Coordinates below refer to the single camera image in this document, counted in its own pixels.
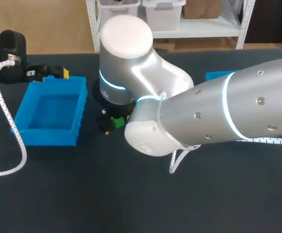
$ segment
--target white storage bin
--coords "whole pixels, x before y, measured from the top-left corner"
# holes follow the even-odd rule
[[[141,4],[141,0],[97,0],[97,2],[104,22],[117,15],[137,16],[137,7]]]
[[[152,31],[176,30],[186,0],[142,0],[146,19]]]

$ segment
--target cable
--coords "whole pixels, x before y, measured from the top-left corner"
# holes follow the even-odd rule
[[[188,150],[183,150],[183,152],[179,155],[179,157],[175,160],[176,157],[176,151],[172,153],[172,158],[171,158],[171,163],[170,163],[170,168],[169,172],[172,174],[175,172],[175,170],[178,168],[180,165],[180,162],[183,160],[183,158],[192,150],[196,150],[200,147],[201,145],[196,145],[196,146],[190,146],[188,147]]]
[[[13,61],[13,60],[6,60],[6,61],[3,61],[3,62],[0,62],[0,70],[3,67],[14,66],[14,65],[15,65],[15,61]],[[5,104],[5,101],[4,101],[4,99],[3,99],[2,95],[1,95],[1,92],[0,92],[0,106],[1,106],[2,110],[4,111],[5,116],[6,116],[7,120],[8,120],[8,122],[9,122],[12,130],[14,131],[14,134],[16,136],[16,139],[17,139],[17,141],[19,143],[19,146],[20,146],[21,152],[22,152],[22,160],[21,160],[21,162],[20,162],[20,164],[18,166],[16,166],[13,169],[10,169],[8,171],[1,171],[0,172],[0,176],[5,176],[5,175],[12,174],[12,173],[14,173],[16,171],[19,171],[24,166],[24,164],[26,162],[27,154],[26,154],[26,149],[25,149],[23,140],[21,138],[21,135],[20,135],[20,133],[19,133],[17,127],[16,127],[16,124],[15,124],[15,122],[14,122],[14,120],[13,120],[13,118],[12,118],[12,116],[11,116],[7,106],[6,106],[6,104]]]
[[[276,138],[276,137],[259,137],[259,138],[250,138],[248,140],[238,140],[238,141],[282,145],[282,138]]]

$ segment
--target blue object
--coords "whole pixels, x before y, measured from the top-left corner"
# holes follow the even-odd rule
[[[216,71],[216,72],[207,72],[205,74],[205,80],[209,81],[212,79],[217,79],[227,74],[231,74],[233,72],[237,72],[237,70],[228,70],[228,71]]]
[[[15,117],[27,146],[75,146],[87,98],[86,78],[30,83]]]

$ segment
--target green object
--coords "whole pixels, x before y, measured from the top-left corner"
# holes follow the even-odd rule
[[[119,119],[111,117],[111,121],[115,129],[119,129],[120,127],[125,125],[125,119],[123,117]]]

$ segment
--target wooden wall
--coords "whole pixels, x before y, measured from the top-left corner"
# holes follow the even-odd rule
[[[0,0],[0,32],[21,32],[27,53],[94,52],[85,0]]]

